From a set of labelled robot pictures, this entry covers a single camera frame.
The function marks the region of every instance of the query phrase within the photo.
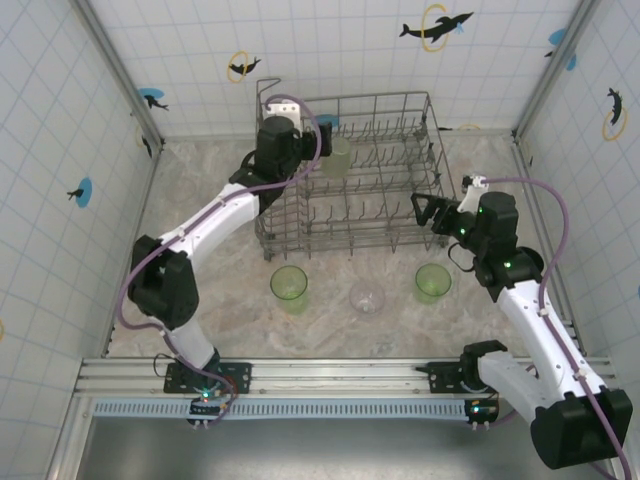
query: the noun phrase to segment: purple cable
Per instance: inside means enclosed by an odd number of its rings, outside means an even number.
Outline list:
[[[321,132],[320,132],[320,126],[318,125],[318,121],[316,120],[316,117],[313,115],[313,113],[311,112],[309,107],[304,103],[304,101],[300,100],[299,98],[296,98],[296,97],[294,97],[292,95],[286,95],[286,94],[281,94],[281,93],[278,93],[276,95],[272,95],[271,97],[269,97],[266,100],[265,104],[269,104],[275,99],[291,100],[291,101],[297,103],[298,105],[300,105],[300,108],[304,111],[304,113],[309,117],[309,120],[311,121],[311,125],[313,126],[313,130],[315,131],[315,134],[316,134],[316,151],[313,154],[313,160],[311,160],[311,162],[309,162],[309,165],[307,165],[307,168],[305,168],[300,174],[295,175],[295,176],[293,176],[292,178],[290,178],[288,180],[285,180],[285,181],[282,181],[282,182],[278,182],[278,183],[271,183],[269,185],[259,185],[259,186],[255,186],[255,187],[251,187],[251,188],[243,188],[242,190],[238,190],[236,192],[233,192],[233,193],[227,195],[221,201],[215,203],[209,209],[207,209],[205,212],[203,212],[203,214],[200,215],[198,218],[196,218],[193,223],[191,223],[188,227],[186,227],[184,229],[184,234],[185,235],[187,235],[190,232],[192,232],[195,228],[197,228],[200,224],[202,224],[202,222],[207,220],[216,210],[218,210],[220,208],[220,206],[222,205],[223,202],[224,203],[229,202],[229,201],[233,200],[234,198],[236,198],[236,197],[238,197],[240,195],[244,195],[245,193],[262,192],[262,191],[265,191],[265,190],[273,190],[273,189],[276,189],[276,188],[285,188],[285,187],[287,187],[289,185],[293,185],[293,184],[299,182],[300,180],[302,180],[307,175],[309,175],[309,173],[311,173],[311,171],[314,169],[314,167],[320,161],[320,151],[322,150],[322,135],[321,135]],[[116,303],[116,315],[117,315],[118,321],[125,328],[127,328],[129,330],[142,330],[142,329],[145,329],[145,328],[155,328],[156,330],[158,330],[161,333],[161,335],[164,338],[164,341],[167,344],[167,347],[169,348],[169,350],[171,350],[173,352],[173,354],[176,356],[176,358],[182,364],[184,364],[187,368],[190,368],[191,370],[193,370],[194,372],[196,372],[196,373],[198,373],[200,375],[204,375],[205,377],[208,377],[208,378],[211,378],[211,379],[216,380],[218,382],[221,382],[223,385],[225,385],[227,387],[227,389],[229,389],[229,394],[231,395],[231,398],[230,398],[229,402],[227,403],[227,408],[221,410],[220,415],[218,415],[218,417],[216,417],[214,420],[212,420],[210,422],[210,425],[216,425],[217,423],[219,423],[224,418],[224,416],[227,414],[227,412],[229,410],[231,410],[231,405],[233,405],[233,402],[235,401],[235,399],[237,397],[236,392],[235,392],[233,386],[231,385],[231,383],[229,383],[229,381],[226,378],[224,378],[224,377],[222,377],[220,375],[216,375],[214,373],[210,373],[210,372],[207,372],[205,370],[202,370],[202,369],[196,367],[191,362],[189,362],[186,358],[182,357],[180,355],[180,353],[178,352],[178,350],[175,348],[175,345],[173,345],[173,342],[171,341],[171,338],[169,337],[169,331],[163,325],[160,325],[160,324],[158,324],[156,322],[145,322],[145,323],[140,323],[138,325],[134,325],[132,323],[129,323],[124,318],[124,312],[123,312],[124,299],[127,296],[127,291],[129,289],[129,286],[131,285],[131,282],[133,282],[133,280],[138,276],[138,274],[140,272],[142,272],[142,270],[147,265],[149,265],[149,263],[151,263],[155,258],[157,258],[160,255],[162,255],[163,252],[165,252],[169,247],[174,245],[180,239],[181,239],[181,237],[176,235],[171,240],[168,240],[166,243],[162,244],[161,246],[156,248],[153,252],[151,252],[147,257],[145,257],[138,265],[136,265],[131,270],[129,275],[127,275],[127,277],[125,278],[124,283],[122,285],[122,288],[120,289],[120,292],[118,294],[118,300],[117,300],[117,303]]]
[[[553,255],[553,258],[551,259],[551,262],[547,267],[547,271],[543,275],[542,281],[540,282],[540,288],[538,289],[538,304],[544,305],[544,292],[547,288],[547,283],[549,282],[551,273],[553,272],[553,269],[557,265],[560,255],[562,255],[562,252],[564,252],[565,246],[567,244],[567,240],[569,239],[569,210],[567,209],[567,204],[564,203],[564,200],[562,199],[562,195],[560,195],[560,193],[551,185],[545,182],[542,182],[540,180],[535,180],[532,178],[522,178],[522,177],[508,177],[508,178],[491,178],[483,181],[483,183],[487,183],[487,184],[514,183],[514,182],[529,183],[531,185],[535,185],[537,187],[545,189],[547,192],[549,192],[551,195],[555,197],[555,199],[558,201],[558,204],[560,205],[560,209],[562,210],[562,218],[564,219],[564,228],[562,229],[562,238],[560,239],[560,245],[558,246],[556,253]],[[579,373],[580,366],[576,362],[575,358],[573,358],[573,355],[571,355],[571,351],[569,350],[569,347],[567,347],[567,345],[562,340],[562,337],[560,336],[560,333],[558,332],[558,330],[556,330],[553,323],[551,323],[551,319],[549,318],[549,315],[542,315],[542,319],[544,320],[545,325],[553,335],[553,338],[556,340],[556,342],[560,346],[562,352],[567,357],[567,360],[571,365],[571,369],[574,371],[574,373]],[[611,427],[611,424],[609,423],[607,416],[602,411],[602,408],[598,404],[598,401],[595,395],[593,394],[593,392],[591,391],[591,388],[589,387],[589,384],[587,383],[585,378],[581,375],[578,375],[577,378],[578,378],[578,381],[580,382],[580,385],[582,386],[585,393],[587,394],[587,397],[589,398],[589,402],[591,403],[593,410],[596,412],[598,419],[600,420],[600,422],[602,423],[602,426],[607,432],[607,436],[609,437],[609,440],[611,441],[611,444],[613,445],[613,448],[615,449],[616,454],[620,459],[620,463],[622,464],[622,470],[624,471],[625,480],[631,480],[632,476],[631,476],[631,468],[629,467],[629,462],[624,452],[622,451],[622,446],[620,445],[620,442],[618,441],[618,437],[613,431],[613,428]],[[594,464],[591,464],[591,465],[600,473],[603,473],[600,467],[595,466]]]

